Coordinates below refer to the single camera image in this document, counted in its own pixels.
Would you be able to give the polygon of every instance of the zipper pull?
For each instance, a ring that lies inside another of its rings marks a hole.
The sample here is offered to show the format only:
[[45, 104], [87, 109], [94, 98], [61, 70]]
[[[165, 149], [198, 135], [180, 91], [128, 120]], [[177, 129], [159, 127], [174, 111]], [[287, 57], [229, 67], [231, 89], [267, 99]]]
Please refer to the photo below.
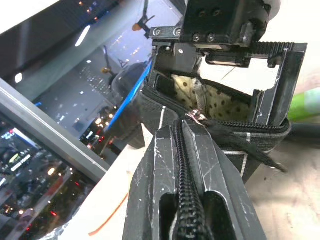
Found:
[[201, 109], [194, 109], [191, 112], [186, 113], [185, 115], [201, 126], [205, 125], [203, 125], [200, 121], [208, 120], [208, 118], [201, 113]]

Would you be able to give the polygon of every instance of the black fabric pouch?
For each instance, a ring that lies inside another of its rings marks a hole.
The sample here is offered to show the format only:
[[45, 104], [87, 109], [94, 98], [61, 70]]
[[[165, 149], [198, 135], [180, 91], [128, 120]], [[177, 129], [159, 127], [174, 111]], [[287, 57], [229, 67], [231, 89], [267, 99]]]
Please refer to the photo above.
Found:
[[[248, 119], [254, 108], [254, 101], [251, 96], [235, 89], [205, 79], [199, 79], [199, 83], [190, 77], [174, 76], [167, 81], [170, 81], [170, 89], [155, 89], [145, 82], [137, 97], [141, 121], [152, 134], [158, 129], [172, 125], [176, 119], [191, 110], [199, 108], [205, 109], [203, 113], [208, 119], [216, 119], [219, 124], [255, 144], [265, 153], [271, 152], [291, 130], [288, 120], [280, 126], [251, 123]], [[248, 181], [261, 164], [234, 146], [219, 147], [238, 169], [244, 182]]]

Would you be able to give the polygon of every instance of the green tube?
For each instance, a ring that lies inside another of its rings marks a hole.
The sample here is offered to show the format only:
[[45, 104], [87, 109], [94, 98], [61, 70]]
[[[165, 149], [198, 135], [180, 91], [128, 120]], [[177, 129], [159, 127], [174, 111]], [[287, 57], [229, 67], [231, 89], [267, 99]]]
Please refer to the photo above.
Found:
[[320, 115], [320, 87], [293, 97], [288, 113], [291, 121], [303, 120]]

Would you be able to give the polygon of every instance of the polka dot lining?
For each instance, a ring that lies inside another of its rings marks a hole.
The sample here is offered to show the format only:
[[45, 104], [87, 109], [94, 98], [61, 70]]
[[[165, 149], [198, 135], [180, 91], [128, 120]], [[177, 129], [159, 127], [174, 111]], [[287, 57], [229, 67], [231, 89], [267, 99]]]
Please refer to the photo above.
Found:
[[[194, 91], [194, 80], [185, 76], [172, 75], [175, 81], [175, 98], [187, 109], [198, 107], [196, 93]], [[206, 104], [210, 118], [225, 121], [246, 121], [250, 106], [230, 97], [216, 88], [205, 86]]]

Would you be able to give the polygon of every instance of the orange line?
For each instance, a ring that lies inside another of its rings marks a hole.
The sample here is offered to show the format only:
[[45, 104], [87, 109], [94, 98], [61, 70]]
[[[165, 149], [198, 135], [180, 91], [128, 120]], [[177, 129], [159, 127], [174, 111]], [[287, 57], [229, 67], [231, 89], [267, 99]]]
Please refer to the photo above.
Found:
[[108, 217], [108, 219], [95, 231], [90, 232], [89, 236], [92, 237], [94, 235], [96, 235], [97, 233], [100, 232], [100, 230], [110, 221], [110, 219], [116, 214], [116, 212], [119, 210], [119, 208], [122, 206], [122, 204], [125, 202], [125, 200], [127, 199], [129, 193], [127, 192], [125, 197], [122, 199], [122, 201], [120, 202], [119, 206], [113, 211], [113, 213], [111, 214], [111, 216]]

